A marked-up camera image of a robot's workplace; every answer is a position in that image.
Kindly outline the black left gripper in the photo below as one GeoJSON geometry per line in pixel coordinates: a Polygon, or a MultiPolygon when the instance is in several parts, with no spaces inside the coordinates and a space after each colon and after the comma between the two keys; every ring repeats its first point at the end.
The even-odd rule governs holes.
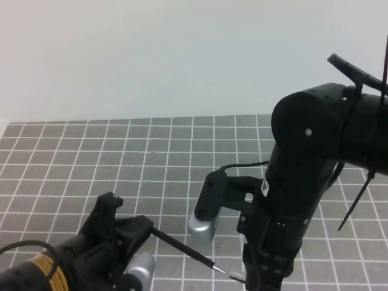
{"type": "Polygon", "coordinates": [[[125,270],[154,223],[143,215],[115,220],[122,204],[112,192],[98,196],[79,233],[55,246],[69,290],[133,290],[125,270]]]}

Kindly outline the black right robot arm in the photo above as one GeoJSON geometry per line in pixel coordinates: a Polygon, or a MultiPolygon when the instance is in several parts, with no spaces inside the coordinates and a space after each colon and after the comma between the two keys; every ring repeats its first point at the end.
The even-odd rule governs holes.
{"type": "Polygon", "coordinates": [[[387,173],[387,96],[324,84],[286,96],[272,113],[275,145],[265,176],[222,178],[223,204],[239,210],[247,290],[279,290],[293,271],[337,165],[387,173]]]}

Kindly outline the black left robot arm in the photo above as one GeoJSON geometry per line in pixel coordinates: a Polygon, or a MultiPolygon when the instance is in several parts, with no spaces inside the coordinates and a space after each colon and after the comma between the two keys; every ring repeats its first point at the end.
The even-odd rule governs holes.
{"type": "Polygon", "coordinates": [[[122,204],[111,192],[99,196],[76,236],[1,272],[1,290],[150,290],[155,259],[137,251],[153,221],[116,218],[122,204]]]}

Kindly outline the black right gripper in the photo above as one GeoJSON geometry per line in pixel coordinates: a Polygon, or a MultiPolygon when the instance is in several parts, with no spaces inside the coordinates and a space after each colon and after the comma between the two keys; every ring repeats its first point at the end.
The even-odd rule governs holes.
{"type": "Polygon", "coordinates": [[[312,217],[312,203],[296,193],[270,190],[262,179],[229,177],[224,206],[241,212],[237,231],[246,237],[243,263],[246,290],[280,290],[293,271],[303,236],[312,217]]]}

